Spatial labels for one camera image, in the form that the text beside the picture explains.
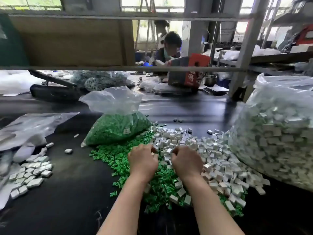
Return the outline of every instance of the metal bowl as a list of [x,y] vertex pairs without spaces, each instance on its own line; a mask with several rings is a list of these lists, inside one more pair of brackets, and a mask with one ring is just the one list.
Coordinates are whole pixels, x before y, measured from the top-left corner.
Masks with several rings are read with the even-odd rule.
[[204,84],[206,86],[214,86],[214,84],[217,82],[217,76],[214,75],[208,75],[204,77]]

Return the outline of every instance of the forearm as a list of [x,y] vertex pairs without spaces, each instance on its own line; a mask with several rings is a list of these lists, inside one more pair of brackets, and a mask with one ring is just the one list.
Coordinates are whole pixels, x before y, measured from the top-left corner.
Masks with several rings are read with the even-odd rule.
[[137,233],[140,202],[146,183],[141,178],[130,176],[116,199],[98,235]]
[[185,184],[192,198],[201,235],[244,234],[200,175]]

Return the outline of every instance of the worker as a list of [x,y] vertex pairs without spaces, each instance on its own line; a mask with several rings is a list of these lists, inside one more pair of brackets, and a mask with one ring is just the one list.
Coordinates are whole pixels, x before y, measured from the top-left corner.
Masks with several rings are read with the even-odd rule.
[[[107,215],[97,235],[137,234],[140,202],[147,183],[158,168],[158,155],[151,144],[139,144],[128,154],[130,176]],[[201,177],[203,168],[199,154],[187,146],[173,150],[175,172],[190,193],[201,235],[244,235],[220,203],[219,197]]]
[[165,63],[168,60],[177,58],[177,50],[182,46],[182,39],[176,32],[170,31],[162,43],[164,47],[158,49],[149,61],[154,66],[156,66],[155,60]]

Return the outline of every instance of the bag of green plastic pieces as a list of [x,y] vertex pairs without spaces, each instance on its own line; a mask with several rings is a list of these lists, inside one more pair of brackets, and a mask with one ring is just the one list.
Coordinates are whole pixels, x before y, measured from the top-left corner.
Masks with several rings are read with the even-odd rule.
[[152,124],[138,111],[142,94],[126,86],[92,91],[80,98],[91,111],[103,115],[94,123],[81,146],[110,144],[127,139]]

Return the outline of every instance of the black work surface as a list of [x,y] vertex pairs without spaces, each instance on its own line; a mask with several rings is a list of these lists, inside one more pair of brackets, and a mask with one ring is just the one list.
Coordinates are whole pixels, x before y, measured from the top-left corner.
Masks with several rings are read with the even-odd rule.
[[[228,103],[226,97],[201,93],[190,97],[146,95],[140,106],[152,121],[165,122],[168,128],[190,127],[199,138],[207,136],[208,129],[228,130],[241,108],[242,104]],[[0,212],[0,234],[96,234],[116,199],[109,196],[116,190],[112,186],[116,178],[106,163],[89,158],[91,148],[81,148],[80,143],[100,114],[90,112],[81,102],[47,103],[29,94],[1,97],[0,109],[1,126],[25,113],[80,112],[47,137],[48,142],[54,142],[47,152],[54,164],[53,175],[40,188],[8,202]],[[184,122],[173,122],[173,118]],[[72,155],[64,153],[67,148],[73,149]],[[275,180],[271,184],[264,188],[263,196],[253,188],[248,190],[245,216],[235,218],[244,233],[310,234],[312,194]],[[192,208],[173,205],[171,211],[162,208],[148,215],[143,211],[144,207],[138,234],[198,234]]]

